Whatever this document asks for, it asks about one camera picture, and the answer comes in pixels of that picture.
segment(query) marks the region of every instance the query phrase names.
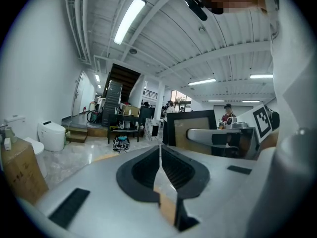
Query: smoke detector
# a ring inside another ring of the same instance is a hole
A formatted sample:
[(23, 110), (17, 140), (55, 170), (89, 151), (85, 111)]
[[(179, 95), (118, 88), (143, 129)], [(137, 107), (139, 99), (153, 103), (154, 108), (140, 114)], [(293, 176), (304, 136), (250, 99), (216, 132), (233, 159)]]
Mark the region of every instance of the smoke detector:
[(137, 53), (137, 50), (136, 49), (130, 49), (130, 53), (135, 55)]

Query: toilet tank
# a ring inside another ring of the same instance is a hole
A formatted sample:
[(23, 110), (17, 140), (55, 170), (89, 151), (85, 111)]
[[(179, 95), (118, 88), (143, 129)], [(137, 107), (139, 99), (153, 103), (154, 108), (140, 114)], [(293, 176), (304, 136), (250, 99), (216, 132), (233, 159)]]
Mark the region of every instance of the toilet tank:
[(11, 116), (9, 118), (4, 119), (8, 127), (11, 127), (15, 136), (19, 138), (25, 138), (26, 137), (26, 131), (25, 131), (25, 117), (24, 116)]

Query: black rubber pad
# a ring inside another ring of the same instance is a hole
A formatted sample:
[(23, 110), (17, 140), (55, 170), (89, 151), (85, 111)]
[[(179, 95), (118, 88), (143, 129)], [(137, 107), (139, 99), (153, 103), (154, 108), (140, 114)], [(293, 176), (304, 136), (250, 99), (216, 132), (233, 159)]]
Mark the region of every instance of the black rubber pad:
[(61, 203), (50, 215), (49, 219), (60, 227), (66, 229), (76, 213), (85, 202), (90, 191), (77, 188)]
[(252, 169), (242, 168), (242, 167), (238, 167), (238, 166), (229, 166), (227, 169), (234, 171), (234, 172), (242, 173), (245, 175), (249, 175), (252, 171)]

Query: white door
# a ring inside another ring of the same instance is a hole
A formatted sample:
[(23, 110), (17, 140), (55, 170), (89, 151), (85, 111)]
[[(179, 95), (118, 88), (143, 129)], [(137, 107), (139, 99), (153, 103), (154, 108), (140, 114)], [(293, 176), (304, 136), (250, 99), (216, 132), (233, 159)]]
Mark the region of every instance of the white door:
[(82, 75), (80, 78), (78, 87), (77, 87), (76, 95), (75, 95), (73, 117), (76, 115), (79, 115), (79, 113), (80, 113), (80, 103), (81, 103), (81, 99), (83, 97), (84, 87), (85, 87), (85, 80), (84, 80), (84, 75)]

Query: toilet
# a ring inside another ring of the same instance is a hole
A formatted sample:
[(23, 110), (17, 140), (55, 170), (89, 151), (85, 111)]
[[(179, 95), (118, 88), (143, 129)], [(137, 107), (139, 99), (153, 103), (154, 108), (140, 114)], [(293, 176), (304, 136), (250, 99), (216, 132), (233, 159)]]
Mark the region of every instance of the toilet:
[(38, 136), (45, 150), (59, 152), (64, 149), (66, 129), (52, 121), (42, 121), (38, 124)]
[(38, 162), (39, 168), (41, 170), (41, 173), (43, 177), (45, 178), (48, 175), (45, 163), (44, 163), (44, 157), (43, 157), (43, 151), (44, 151), (44, 145), (41, 142), (38, 142), (30, 137), (26, 136), (26, 125), (25, 125), (25, 117), (24, 116), (12, 116), (10, 118), (4, 119), (6, 124), (12, 128), (15, 136), (22, 138), (25, 141), (28, 141), (32, 144), (33, 151), (35, 153), (36, 160)]

